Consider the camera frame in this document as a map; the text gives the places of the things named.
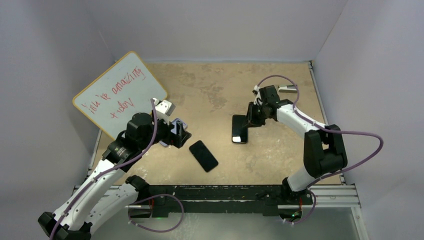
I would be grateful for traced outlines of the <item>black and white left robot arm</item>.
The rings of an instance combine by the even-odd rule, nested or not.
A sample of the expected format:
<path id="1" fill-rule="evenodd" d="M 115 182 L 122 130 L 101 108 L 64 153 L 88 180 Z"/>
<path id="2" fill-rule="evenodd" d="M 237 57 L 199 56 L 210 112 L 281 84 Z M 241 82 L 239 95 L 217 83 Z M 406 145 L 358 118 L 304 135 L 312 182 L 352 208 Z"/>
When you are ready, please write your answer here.
<path id="1" fill-rule="evenodd" d="M 77 191 L 54 212 L 41 214 L 38 223 L 42 230 L 51 240 L 89 240 L 127 205 L 142 205 L 155 198 L 172 198 L 181 205 L 171 194 L 152 192 L 151 185 L 137 175 L 128 177 L 114 193 L 104 195 L 152 145 L 164 142 L 180 149 L 191 136 L 181 121 L 170 123 L 167 115 L 157 116 L 156 111 L 136 113 Z"/>

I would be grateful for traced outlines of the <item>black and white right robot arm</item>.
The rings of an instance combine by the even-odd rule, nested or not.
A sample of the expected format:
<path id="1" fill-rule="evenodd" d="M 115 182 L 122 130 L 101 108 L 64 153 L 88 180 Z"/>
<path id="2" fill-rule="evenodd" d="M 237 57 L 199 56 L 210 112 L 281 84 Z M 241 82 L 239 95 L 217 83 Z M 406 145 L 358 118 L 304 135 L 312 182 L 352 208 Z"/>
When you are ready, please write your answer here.
<path id="1" fill-rule="evenodd" d="M 255 86 L 255 100 L 248 104 L 244 125 L 261 127 L 267 119 L 282 123 L 303 139 L 303 165 L 282 181 L 280 196 L 288 204 L 300 198 L 315 180 L 342 170 L 348 164 L 340 128 L 317 122 L 297 110 L 288 99 L 280 99 L 275 86 Z"/>

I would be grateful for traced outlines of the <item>black phone case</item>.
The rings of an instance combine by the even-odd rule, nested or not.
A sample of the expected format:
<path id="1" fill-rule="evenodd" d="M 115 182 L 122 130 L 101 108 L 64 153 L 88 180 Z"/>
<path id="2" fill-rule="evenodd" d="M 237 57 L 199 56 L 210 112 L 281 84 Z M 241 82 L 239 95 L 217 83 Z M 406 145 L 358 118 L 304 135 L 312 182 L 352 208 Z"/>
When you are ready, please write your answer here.
<path id="1" fill-rule="evenodd" d="M 246 127 L 246 116 L 234 114 L 231 125 L 231 141 L 234 144 L 248 143 L 248 128 Z"/>

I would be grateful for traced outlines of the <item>black smartphone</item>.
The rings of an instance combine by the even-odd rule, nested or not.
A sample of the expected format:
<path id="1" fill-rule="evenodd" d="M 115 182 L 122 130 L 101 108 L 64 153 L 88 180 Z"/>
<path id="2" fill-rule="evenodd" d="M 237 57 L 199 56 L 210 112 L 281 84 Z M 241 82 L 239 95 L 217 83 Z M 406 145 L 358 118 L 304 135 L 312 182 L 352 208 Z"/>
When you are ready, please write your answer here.
<path id="1" fill-rule="evenodd" d="M 219 164 L 217 159 L 201 140 L 192 144 L 189 147 L 189 151 L 206 173 L 213 170 Z"/>

